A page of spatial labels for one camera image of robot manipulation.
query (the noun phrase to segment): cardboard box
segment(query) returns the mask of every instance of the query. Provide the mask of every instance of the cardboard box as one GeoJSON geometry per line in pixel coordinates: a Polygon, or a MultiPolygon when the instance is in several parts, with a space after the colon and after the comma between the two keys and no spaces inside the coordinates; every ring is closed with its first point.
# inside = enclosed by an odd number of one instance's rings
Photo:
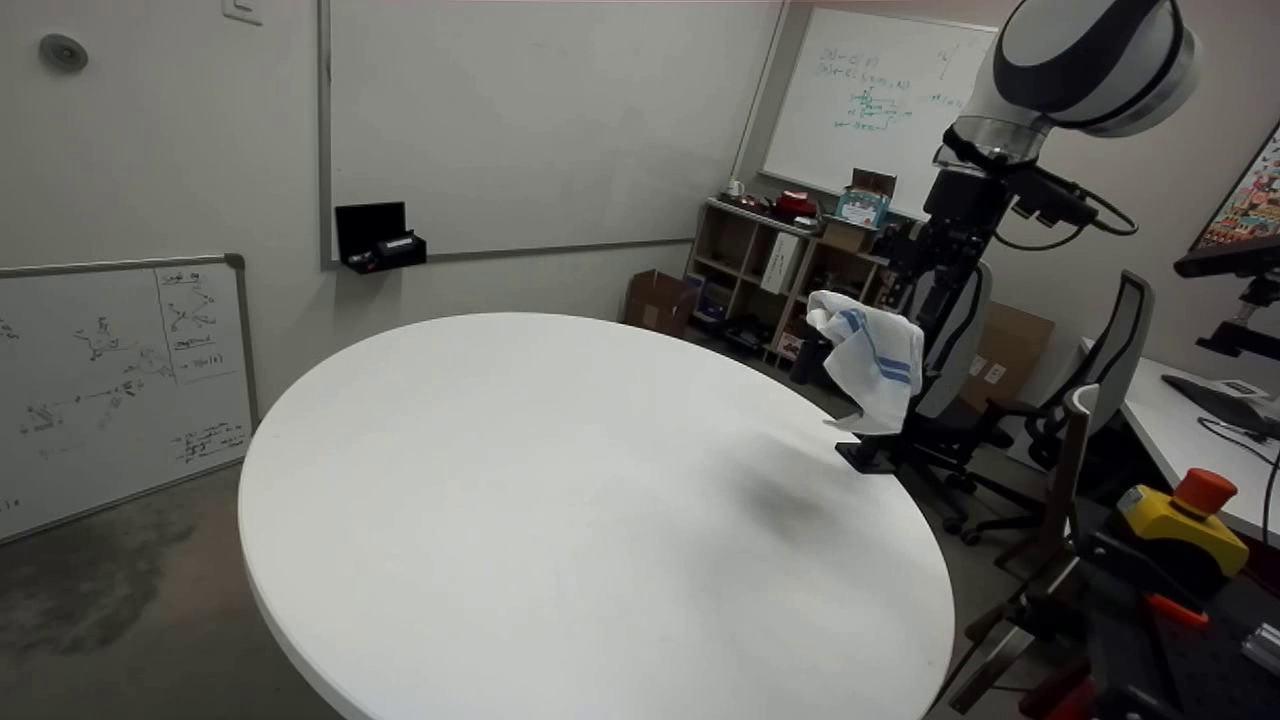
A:
{"type": "Polygon", "coordinates": [[[987,401],[1011,403],[1024,383],[1037,376],[1050,339],[1050,319],[987,303],[983,339],[967,362],[958,401],[983,409],[987,401]]]}
{"type": "Polygon", "coordinates": [[[629,289],[625,322],[684,335],[693,312],[693,289],[664,270],[641,270],[629,289]]]}

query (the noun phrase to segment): white wall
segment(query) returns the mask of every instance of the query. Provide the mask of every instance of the white wall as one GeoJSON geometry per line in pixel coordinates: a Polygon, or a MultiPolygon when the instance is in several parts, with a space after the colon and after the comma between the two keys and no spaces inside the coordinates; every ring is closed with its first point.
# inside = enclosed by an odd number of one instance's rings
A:
{"type": "MultiPolygon", "coordinates": [[[[999,23],[1015,0],[828,0],[856,10],[941,15],[967,23],[999,23]]],[[[791,9],[781,65],[766,85],[766,104],[781,104],[791,55],[801,49],[803,15],[812,5],[791,9]]],[[[1110,239],[1082,233],[1081,242],[1050,254],[1019,254],[1007,248],[987,253],[997,270],[997,301],[1057,319],[1057,348],[1037,376],[1037,386],[1060,378],[1073,345],[1101,332],[1115,296],[1119,266],[1131,266],[1154,289],[1154,319],[1146,355],[1170,360],[1208,376],[1249,376],[1280,393],[1276,360],[1222,360],[1195,348],[1220,319],[1235,314],[1243,281],[1180,281],[1170,258],[1187,253],[1212,207],[1235,184],[1254,145],[1280,118],[1280,5],[1276,0],[1180,0],[1199,35],[1199,93],[1159,129],[1126,140],[1093,140],[1057,133],[1044,147],[1044,167],[1095,187],[1140,221],[1140,236],[1110,239]]],[[[752,135],[747,173],[766,152],[774,117],[761,117],[752,135]]],[[[1280,308],[1260,314],[1260,329],[1280,332],[1280,308]]]]}
{"type": "Polygon", "coordinates": [[[547,308],[615,314],[641,266],[689,248],[321,270],[315,5],[0,5],[0,266],[243,253],[261,396],[327,353],[425,314],[547,308]],[[36,65],[38,30],[90,49],[84,77],[36,65]]]}

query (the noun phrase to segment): white round table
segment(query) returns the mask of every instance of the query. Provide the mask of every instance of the white round table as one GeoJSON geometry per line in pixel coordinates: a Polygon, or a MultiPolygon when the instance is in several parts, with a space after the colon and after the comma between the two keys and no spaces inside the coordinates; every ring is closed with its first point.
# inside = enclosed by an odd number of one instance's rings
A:
{"type": "Polygon", "coordinates": [[[950,581],[782,383],[654,332],[454,314],[311,367],[238,476],[252,591],[345,714],[918,714],[950,581]]]}

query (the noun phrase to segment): wall outlet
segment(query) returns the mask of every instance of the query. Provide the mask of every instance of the wall outlet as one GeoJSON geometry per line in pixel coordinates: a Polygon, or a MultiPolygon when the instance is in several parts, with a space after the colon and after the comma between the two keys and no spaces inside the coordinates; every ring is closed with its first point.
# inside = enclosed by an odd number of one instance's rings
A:
{"type": "Polygon", "coordinates": [[[225,18],[261,26],[263,15],[257,10],[257,5],[261,5],[261,0],[225,0],[225,18]]]}

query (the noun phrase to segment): concrete floor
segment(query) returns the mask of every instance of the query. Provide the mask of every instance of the concrete floor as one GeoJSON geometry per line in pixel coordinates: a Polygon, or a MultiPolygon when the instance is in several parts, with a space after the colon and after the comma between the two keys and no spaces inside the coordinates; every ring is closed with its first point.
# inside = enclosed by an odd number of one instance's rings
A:
{"type": "MultiPolygon", "coordinates": [[[[801,386],[828,413],[828,393],[801,386]]],[[[993,562],[941,532],[957,628],[1011,591],[993,562]]],[[[1037,660],[1007,684],[1030,684],[1037,660]]],[[[173,484],[89,519],[0,545],[0,714],[4,720],[332,720],[269,637],[237,539],[237,471],[173,484]]],[[[979,720],[1015,714],[993,690],[979,720]]]]}

